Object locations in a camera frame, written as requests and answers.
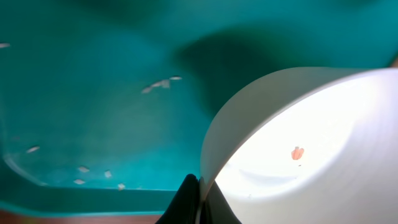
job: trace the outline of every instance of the white flake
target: white flake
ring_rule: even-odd
[[[170,88],[170,81],[169,80],[162,80],[162,87],[163,88]]]
[[[40,146],[34,146],[34,147],[28,149],[28,150],[26,151],[26,153],[31,153],[31,152],[34,152],[34,151],[36,151],[36,150],[38,150],[38,149],[40,149]]]
[[[9,43],[0,43],[0,49],[1,48],[6,48],[6,47],[10,47],[11,45]]]
[[[106,178],[111,178],[112,177],[112,173],[110,170],[105,171],[105,177]]]
[[[178,76],[178,75],[175,75],[175,76],[173,76],[173,77],[170,77],[170,80],[181,80],[182,79],[182,77],[180,77],[180,76]]]
[[[80,180],[80,179],[76,179],[76,180],[74,181],[74,183],[75,183],[75,184],[78,184],[78,185],[81,185],[81,184],[84,184],[85,181],[84,181],[84,180]]]
[[[85,166],[81,166],[81,167],[79,167],[79,171],[80,172],[88,172],[90,170],[87,167],[85,167]]]
[[[149,93],[151,90],[152,90],[152,87],[151,87],[151,86],[148,86],[148,87],[145,87],[145,88],[141,91],[141,93]]]
[[[118,184],[119,190],[124,190],[126,186],[122,183]]]

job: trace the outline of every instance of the white debris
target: white debris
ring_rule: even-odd
[[[79,167],[79,171],[80,172],[88,172],[90,170],[87,167],[85,167],[85,166],[81,166],[81,167]]]
[[[105,177],[106,178],[111,178],[112,177],[112,173],[110,170],[105,171]]]
[[[180,77],[180,76],[178,76],[178,75],[175,75],[175,76],[173,76],[173,77],[170,77],[170,80],[181,80],[182,79],[182,77]]]
[[[75,183],[75,184],[78,184],[78,185],[81,185],[81,184],[84,184],[85,181],[84,181],[84,180],[80,180],[80,179],[76,179],[76,180],[74,181],[74,183]]]
[[[11,45],[9,43],[0,43],[0,49],[1,48],[6,48],[6,47],[10,47]]]
[[[163,81],[155,82],[154,84],[151,85],[151,87],[159,87],[161,86]]]
[[[145,87],[145,88],[141,91],[141,93],[149,93],[151,90],[152,90],[152,87],[151,87],[151,86],[148,86],[148,87]]]
[[[124,184],[118,184],[119,190],[124,190],[126,186]]]
[[[31,152],[34,152],[34,151],[36,151],[36,150],[38,150],[38,149],[40,149],[39,146],[34,146],[34,147],[28,149],[28,150],[26,151],[26,153],[31,153]]]
[[[170,88],[170,80],[162,80],[163,88]]]

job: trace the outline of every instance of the black object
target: black object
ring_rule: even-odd
[[[188,174],[166,212],[156,224],[194,224],[200,203],[199,181]],[[217,183],[211,186],[202,205],[200,224],[239,224]]]
[[[199,206],[199,181],[188,174],[156,224],[194,224]]]

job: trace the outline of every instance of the brown floor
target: brown floor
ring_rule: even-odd
[[[31,218],[0,212],[4,224],[154,224],[160,215],[132,217]]]

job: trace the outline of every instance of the teal surface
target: teal surface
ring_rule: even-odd
[[[396,0],[3,1],[0,207],[162,213],[183,178],[200,175],[207,127],[234,93],[284,68],[385,67],[398,50],[397,9]],[[175,75],[170,89],[141,93]]]

